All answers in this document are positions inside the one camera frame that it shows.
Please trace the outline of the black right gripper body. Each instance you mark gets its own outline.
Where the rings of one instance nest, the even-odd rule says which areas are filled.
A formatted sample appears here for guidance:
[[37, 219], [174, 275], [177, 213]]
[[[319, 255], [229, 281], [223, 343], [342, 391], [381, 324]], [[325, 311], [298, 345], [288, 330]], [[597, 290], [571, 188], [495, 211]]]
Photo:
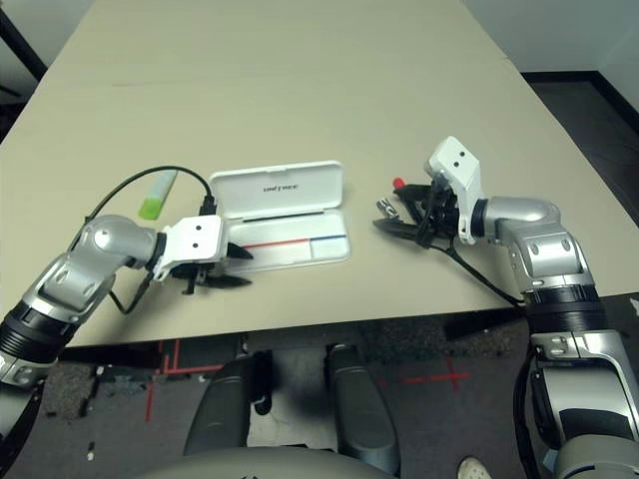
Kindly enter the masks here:
[[422, 202], [423, 220], [417, 230], [417, 243], [431, 246], [434, 240], [453, 240], [457, 236], [459, 211], [457, 196], [446, 181], [433, 180]]

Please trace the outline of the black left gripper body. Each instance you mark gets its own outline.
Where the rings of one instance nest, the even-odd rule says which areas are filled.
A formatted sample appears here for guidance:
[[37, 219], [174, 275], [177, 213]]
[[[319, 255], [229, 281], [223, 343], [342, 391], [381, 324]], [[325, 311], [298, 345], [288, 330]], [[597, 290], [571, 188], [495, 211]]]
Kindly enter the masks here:
[[183, 263], [173, 267], [170, 276], [183, 280], [186, 283], [182, 291], [184, 295], [193, 295], [196, 287], [207, 287], [207, 277], [213, 275], [214, 265], [212, 263]]

